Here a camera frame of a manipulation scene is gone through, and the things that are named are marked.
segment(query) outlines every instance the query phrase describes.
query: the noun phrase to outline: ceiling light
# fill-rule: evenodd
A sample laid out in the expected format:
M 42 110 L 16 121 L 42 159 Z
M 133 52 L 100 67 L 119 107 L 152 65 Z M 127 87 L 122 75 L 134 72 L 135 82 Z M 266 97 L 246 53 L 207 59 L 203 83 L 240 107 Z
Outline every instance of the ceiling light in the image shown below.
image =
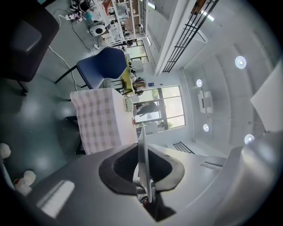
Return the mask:
M 244 69 L 247 65 L 246 59 L 242 56 L 238 56 L 235 59 L 235 64 L 237 66 L 237 68 L 239 69 Z
M 151 46 L 151 42 L 150 42 L 150 40 L 149 40 L 149 37 L 146 37 L 146 39 L 147 39 L 147 41 L 148 41 L 148 43 L 149 43 L 149 46 Z
M 254 139 L 255 137 L 253 135 L 248 134 L 247 136 L 245 136 L 245 144 L 252 142 Z
M 196 85 L 197 85 L 198 87 L 202 87 L 203 81 L 202 81 L 201 79 L 198 79 L 198 80 L 196 81 Z
M 208 124 L 204 124 L 204 125 L 203 125 L 203 130 L 204 130 L 205 132 L 208 132 L 208 131 L 209 131 L 209 125 L 208 125 Z
M 156 8 L 156 5 L 153 5 L 153 4 L 150 3 L 150 2 L 148 3 L 148 5 L 149 5 L 151 8 L 154 8 L 154 9 Z
M 205 16 L 207 15 L 207 13 L 203 10 L 201 13 L 204 14 Z M 210 19 L 211 21 L 214 21 L 214 18 L 211 15 L 208 15 L 207 18 Z

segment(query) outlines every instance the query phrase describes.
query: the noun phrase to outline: black cable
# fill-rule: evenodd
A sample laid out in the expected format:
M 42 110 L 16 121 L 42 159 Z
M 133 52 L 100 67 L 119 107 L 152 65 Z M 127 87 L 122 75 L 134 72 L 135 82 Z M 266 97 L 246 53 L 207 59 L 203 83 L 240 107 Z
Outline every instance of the black cable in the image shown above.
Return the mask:
M 70 16 L 70 14 L 68 13 L 68 11 L 66 11 L 65 9 L 55 9 L 55 11 L 53 12 L 53 14 L 52 14 L 52 15 L 54 15 L 54 14 L 56 13 L 56 11 L 57 11 L 57 10 L 65 11 L 65 12 L 68 14 L 68 16 Z
M 84 43 L 84 41 L 79 37 L 79 35 L 78 35 L 77 32 L 75 31 L 72 21 L 71 21 L 71 24 L 72 24 L 72 29 L 73 29 L 73 31 L 75 32 L 75 34 L 77 35 L 77 37 L 82 41 L 82 43 L 84 44 L 84 46 L 89 50 L 90 55 L 92 55 L 92 51 L 87 47 L 87 45 Z
M 65 12 L 68 14 L 68 16 L 70 16 L 70 14 L 69 14 L 65 9 L 56 9 L 52 15 L 54 15 L 57 10 L 65 11 Z M 92 51 L 86 46 L 86 44 L 84 43 L 84 41 L 79 37 L 79 35 L 78 35 L 77 32 L 75 31 L 72 21 L 71 21 L 71 24 L 72 24 L 72 29 L 73 29 L 73 31 L 75 32 L 75 34 L 77 35 L 77 37 L 82 41 L 82 43 L 84 44 L 84 46 L 89 50 L 90 55 L 92 55 Z
M 97 42 L 96 42 L 96 43 L 97 43 L 97 47 L 99 47 L 99 44 L 98 44 L 98 36 L 97 36 L 97 40 L 96 40 L 96 41 L 97 41 Z

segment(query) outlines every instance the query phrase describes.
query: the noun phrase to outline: gray floor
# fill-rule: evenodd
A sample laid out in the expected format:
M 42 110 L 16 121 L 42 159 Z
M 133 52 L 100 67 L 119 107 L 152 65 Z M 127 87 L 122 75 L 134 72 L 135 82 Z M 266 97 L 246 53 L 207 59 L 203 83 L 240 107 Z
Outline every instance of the gray floor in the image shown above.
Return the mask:
M 68 9 L 67 2 L 57 0 L 47 9 L 51 14 L 55 12 L 55 17 L 65 15 L 64 11 L 57 9 Z M 96 38 L 87 32 L 87 25 L 75 22 L 74 28 L 92 50 L 92 42 Z M 71 67 L 78 60 L 90 56 L 74 34 L 70 21 L 62 20 L 62 26 L 50 46 Z M 31 169 L 37 175 L 35 185 L 79 157 L 75 155 L 79 130 L 65 120 L 66 116 L 76 114 L 73 104 L 67 101 L 70 92 L 75 91 L 71 74 L 54 84 L 67 70 L 64 62 L 48 49 L 34 79 L 27 83 L 29 93 L 26 97 L 21 95 L 16 81 L 0 79 L 0 142 L 11 148 L 11 156 L 5 159 L 5 165 L 12 180 Z M 77 71 L 74 77 L 78 87 L 84 85 Z

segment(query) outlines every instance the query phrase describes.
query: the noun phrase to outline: white wall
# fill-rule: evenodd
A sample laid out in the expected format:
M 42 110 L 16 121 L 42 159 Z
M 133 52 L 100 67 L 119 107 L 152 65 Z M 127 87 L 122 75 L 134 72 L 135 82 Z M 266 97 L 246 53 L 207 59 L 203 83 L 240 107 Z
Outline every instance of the white wall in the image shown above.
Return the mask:
M 266 131 L 283 130 L 283 60 L 281 59 L 262 87 L 252 97 Z
M 137 73 L 137 77 L 145 78 L 147 83 L 154 83 L 155 86 L 149 87 L 150 89 L 180 86 L 180 93 L 183 99 L 186 125 L 180 128 L 161 131 L 157 134 L 147 135 L 148 143 L 166 147 L 167 143 L 174 144 L 180 142 L 181 140 L 188 140 L 191 136 L 188 124 L 190 114 L 188 111 L 188 103 L 186 101 L 183 83 L 181 81 L 181 71 L 172 71 L 170 73 L 162 73 L 160 76 L 154 76 L 151 63 L 144 63 L 144 71 L 142 73 Z
M 184 145 L 186 145 L 195 154 L 205 155 L 205 156 L 224 157 L 224 158 L 228 157 L 227 154 L 222 153 L 218 149 L 213 148 L 213 147 L 205 144 L 204 142 L 202 142 L 200 140 L 196 140 L 195 142 L 192 142 L 192 141 L 188 141 L 186 139 L 186 140 L 181 140 L 181 142 Z M 170 148 L 170 149 L 173 149 L 173 150 L 176 150 L 176 148 L 171 143 L 167 143 L 166 147 Z
M 145 78 L 147 83 L 154 83 L 154 87 L 150 87 L 150 89 L 179 86 L 182 84 L 180 75 L 180 71 L 172 71 L 170 73 L 162 73 L 160 76 L 155 76 L 150 62 L 144 63 L 143 72 L 137 73 L 137 77 Z

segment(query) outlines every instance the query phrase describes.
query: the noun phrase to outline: checkered tablecloth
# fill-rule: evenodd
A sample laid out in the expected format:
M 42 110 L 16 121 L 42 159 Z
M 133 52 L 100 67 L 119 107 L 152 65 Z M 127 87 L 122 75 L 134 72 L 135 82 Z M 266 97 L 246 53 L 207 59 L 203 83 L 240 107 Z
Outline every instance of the checkered tablecloth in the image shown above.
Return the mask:
M 133 113 L 113 88 L 72 92 L 80 136 L 86 154 L 138 142 Z

